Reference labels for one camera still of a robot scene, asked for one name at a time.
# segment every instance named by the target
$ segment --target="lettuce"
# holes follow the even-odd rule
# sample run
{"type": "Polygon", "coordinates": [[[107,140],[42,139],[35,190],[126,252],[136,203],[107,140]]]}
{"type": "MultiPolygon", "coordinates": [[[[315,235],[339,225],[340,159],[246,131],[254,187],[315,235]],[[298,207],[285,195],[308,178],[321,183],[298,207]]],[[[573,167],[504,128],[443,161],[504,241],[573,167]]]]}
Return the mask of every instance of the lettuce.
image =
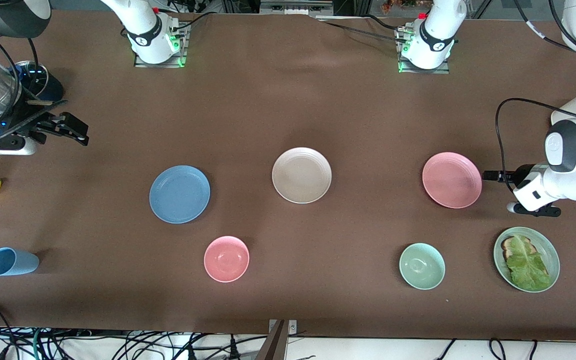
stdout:
{"type": "Polygon", "coordinates": [[[512,284],[530,292],[550,287],[551,277],[546,271],[542,255],[535,251],[527,237],[514,235],[507,248],[512,251],[505,262],[510,269],[512,284]]]}

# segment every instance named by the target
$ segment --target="green plate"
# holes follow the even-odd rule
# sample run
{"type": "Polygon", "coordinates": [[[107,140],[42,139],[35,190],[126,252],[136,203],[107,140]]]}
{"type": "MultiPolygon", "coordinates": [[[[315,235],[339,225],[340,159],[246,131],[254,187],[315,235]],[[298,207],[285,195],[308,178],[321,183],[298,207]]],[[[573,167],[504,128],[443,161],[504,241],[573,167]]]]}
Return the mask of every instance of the green plate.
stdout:
{"type": "Polygon", "coordinates": [[[555,285],[557,279],[560,277],[560,257],[557,255],[557,251],[555,250],[553,244],[546,239],[544,235],[540,232],[532,230],[532,228],[528,227],[512,227],[508,228],[508,230],[503,231],[501,235],[496,239],[494,243],[494,249],[492,251],[492,256],[494,258],[494,265],[496,269],[499,271],[499,274],[503,277],[504,280],[508,282],[508,284],[512,285],[515,289],[519,289],[522,292],[527,293],[541,293],[545,292],[546,290],[550,289],[555,285]],[[546,287],[546,289],[539,290],[539,291],[530,291],[522,289],[517,285],[513,284],[510,281],[510,269],[506,265],[506,260],[504,259],[504,251],[501,248],[501,243],[504,242],[505,239],[511,238],[513,235],[524,235],[530,239],[530,243],[537,249],[537,251],[541,255],[541,260],[543,264],[546,266],[546,270],[548,271],[548,275],[550,275],[550,286],[546,287]]]}

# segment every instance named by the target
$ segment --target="white plate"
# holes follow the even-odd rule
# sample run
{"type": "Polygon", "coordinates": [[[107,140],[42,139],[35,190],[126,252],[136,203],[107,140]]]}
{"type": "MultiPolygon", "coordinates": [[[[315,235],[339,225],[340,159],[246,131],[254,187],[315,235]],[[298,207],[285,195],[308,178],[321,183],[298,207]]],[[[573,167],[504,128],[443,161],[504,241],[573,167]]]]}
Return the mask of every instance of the white plate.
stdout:
{"type": "Polygon", "coordinates": [[[326,194],[332,182],[332,169],[326,157],[307,147],[281,154],[272,167],[272,184],[284,199],[308,204],[326,194]]]}

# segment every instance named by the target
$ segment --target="plate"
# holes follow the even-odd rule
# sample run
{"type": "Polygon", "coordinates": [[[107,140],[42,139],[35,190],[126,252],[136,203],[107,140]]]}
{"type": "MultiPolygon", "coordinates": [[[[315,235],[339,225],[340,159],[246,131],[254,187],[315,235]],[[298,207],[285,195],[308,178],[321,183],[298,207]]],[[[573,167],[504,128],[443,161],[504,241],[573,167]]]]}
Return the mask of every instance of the plate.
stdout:
{"type": "Polygon", "coordinates": [[[426,243],[411,244],[401,253],[399,272],[413,288],[430,290],[438,287],[446,275],[441,253],[426,243]]]}
{"type": "Polygon", "coordinates": [[[482,194],[482,176],[464,155],[437,153],[423,166],[423,187],[432,200],[451,209],[473,205],[482,194]]]}
{"type": "Polygon", "coordinates": [[[203,255],[203,267],[220,283],[231,283],[248,269],[250,253],[246,244],[234,236],[215,239],[203,255]]]}
{"type": "Polygon", "coordinates": [[[326,157],[307,147],[281,154],[272,167],[272,184],[282,198],[308,204],[326,194],[332,182],[332,169],[326,157]]]}
{"type": "Polygon", "coordinates": [[[499,274],[501,274],[503,280],[506,280],[508,284],[512,285],[512,287],[514,287],[515,289],[519,289],[522,292],[527,293],[545,292],[546,290],[553,287],[553,285],[555,285],[555,283],[557,282],[557,279],[560,277],[561,266],[560,266],[560,257],[557,255],[557,250],[555,250],[553,244],[551,244],[551,242],[544,235],[542,235],[540,232],[536,230],[533,230],[532,228],[511,227],[508,228],[508,230],[503,231],[501,235],[499,235],[499,237],[496,239],[496,242],[494,243],[492,255],[494,258],[494,265],[496,266],[496,269],[499,271],[499,274]],[[546,287],[546,289],[539,291],[524,290],[521,289],[521,287],[518,287],[517,285],[513,284],[512,281],[510,281],[510,269],[506,265],[506,260],[504,259],[504,251],[501,248],[501,243],[503,243],[505,239],[508,239],[513,235],[524,235],[524,237],[530,239],[530,243],[533,244],[535,249],[537,249],[537,252],[540,253],[541,260],[543,264],[546,266],[548,275],[550,275],[551,283],[549,287],[546,287]]]}
{"type": "Polygon", "coordinates": [[[193,221],[208,206],[210,183],[198,168],[180,165],[163,171],[150,188],[150,208],[166,223],[193,221]]]}

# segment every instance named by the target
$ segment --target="bowl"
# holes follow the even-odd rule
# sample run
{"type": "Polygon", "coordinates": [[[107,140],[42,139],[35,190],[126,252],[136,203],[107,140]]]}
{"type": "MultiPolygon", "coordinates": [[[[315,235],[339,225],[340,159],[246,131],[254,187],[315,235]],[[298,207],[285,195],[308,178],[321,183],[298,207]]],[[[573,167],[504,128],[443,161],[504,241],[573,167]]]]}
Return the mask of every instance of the bowl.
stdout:
{"type": "Polygon", "coordinates": [[[246,244],[234,236],[222,236],[208,245],[203,255],[203,267],[220,283],[241,278],[248,269],[250,253],[246,244]]]}
{"type": "Polygon", "coordinates": [[[444,280],[446,264],[436,248],[425,243],[414,243],[401,253],[399,272],[411,287],[430,290],[444,280]]]}
{"type": "Polygon", "coordinates": [[[423,166],[425,192],[442,207],[463,209],[473,205],[482,194],[482,176],[464,155],[437,153],[423,166]]]}
{"type": "Polygon", "coordinates": [[[496,239],[496,242],[494,242],[494,248],[492,254],[494,259],[494,265],[496,266],[496,269],[499,271],[499,274],[501,274],[503,280],[505,280],[508,284],[512,285],[512,287],[514,287],[515,289],[519,289],[522,292],[533,294],[545,292],[546,290],[553,287],[553,285],[555,285],[555,283],[557,282],[557,279],[560,277],[561,266],[560,266],[560,257],[557,255],[557,250],[555,250],[553,244],[551,244],[551,242],[544,235],[542,235],[540,232],[536,230],[533,230],[532,228],[512,227],[508,228],[508,230],[503,231],[501,235],[499,235],[499,237],[496,239]],[[540,253],[541,260],[543,264],[546,266],[546,270],[548,271],[548,275],[550,276],[551,281],[550,286],[546,287],[546,289],[539,291],[526,290],[522,289],[521,287],[518,287],[511,281],[510,269],[508,268],[508,265],[506,265],[506,259],[504,258],[504,251],[501,248],[501,243],[503,243],[505,239],[508,239],[513,235],[523,235],[524,237],[527,237],[528,239],[530,239],[530,243],[533,244],[535,249],[537,249],[537,252],[540,253]]]}

